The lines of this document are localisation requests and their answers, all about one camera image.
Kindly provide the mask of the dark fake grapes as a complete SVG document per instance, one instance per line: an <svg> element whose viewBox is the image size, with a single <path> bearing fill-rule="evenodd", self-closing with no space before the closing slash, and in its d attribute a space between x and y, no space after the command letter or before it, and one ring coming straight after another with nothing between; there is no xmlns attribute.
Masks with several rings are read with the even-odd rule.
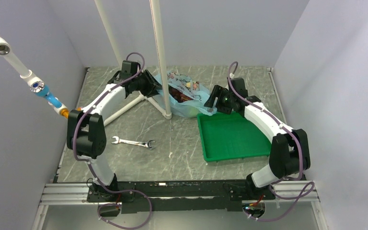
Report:
<svg viewBox="0 0 368 230"><path fill-rule="evenodd" d="M181 91L177 90L176 88L173 87L169 87L169 94L170 96L172 96L178 103L183 103L186 101L191 101L193 100L192 98L190 98L189 96L186 96L185 94L183 94Z"/></svg>

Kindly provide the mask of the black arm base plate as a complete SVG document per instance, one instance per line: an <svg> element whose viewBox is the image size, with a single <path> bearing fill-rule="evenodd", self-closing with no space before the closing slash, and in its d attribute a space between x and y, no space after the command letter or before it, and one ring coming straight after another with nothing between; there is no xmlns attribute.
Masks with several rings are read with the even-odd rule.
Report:
<svg viewBox="0 0 368 230"><path fill-rule="evenodd" d="M152 211L242 211L250 203L262 205L275 196L268 187L252 189L240 180L119 181L118 191L106 192L87 184L88 203L119 204L123 214Z"/></svg>

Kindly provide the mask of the light blue plastic bag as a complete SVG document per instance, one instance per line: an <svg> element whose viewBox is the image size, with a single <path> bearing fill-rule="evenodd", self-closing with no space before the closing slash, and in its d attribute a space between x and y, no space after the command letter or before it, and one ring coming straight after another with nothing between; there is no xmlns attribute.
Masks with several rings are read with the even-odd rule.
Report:
<svg viewBox="0 0 368 230"><path fill-rule="evenodd" d="M168 96L171 112L185 118L194 118L198 114L212 116L216 108L205 107L210 90L191 77L176 72L167 73Z"/></svg>

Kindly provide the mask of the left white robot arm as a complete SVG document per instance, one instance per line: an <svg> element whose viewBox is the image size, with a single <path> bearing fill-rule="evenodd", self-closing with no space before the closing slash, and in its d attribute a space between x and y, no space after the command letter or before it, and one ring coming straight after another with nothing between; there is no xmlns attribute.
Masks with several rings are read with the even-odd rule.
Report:
<svg viewBox="0 0 368 230"><path fill-rule="evenodd" d="M88 106L69 113L66 145L77 161L87 163L94 183L101 186L99 194L106 201L115 200L119 189L116 174L102 155L107 143L104 121L132 92L150 97L160 88L161 85L140 63L124 60L121 70Z"/></svg>

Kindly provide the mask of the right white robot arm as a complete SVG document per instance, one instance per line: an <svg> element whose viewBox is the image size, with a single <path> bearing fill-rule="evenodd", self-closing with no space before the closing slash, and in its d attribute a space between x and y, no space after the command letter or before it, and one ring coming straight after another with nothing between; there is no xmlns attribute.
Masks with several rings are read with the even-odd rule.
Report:
<svg viewBox="0 0 368 230"><path fill-rule="evenodd" d="M204 160L267 156L267 165L246 177L245 193L251 199L293 174L301 178L311 165L307 133L286 125L250 96L242 78L228 83L227 88L215 85L205 102L217 113L197 118Z"/></svg>

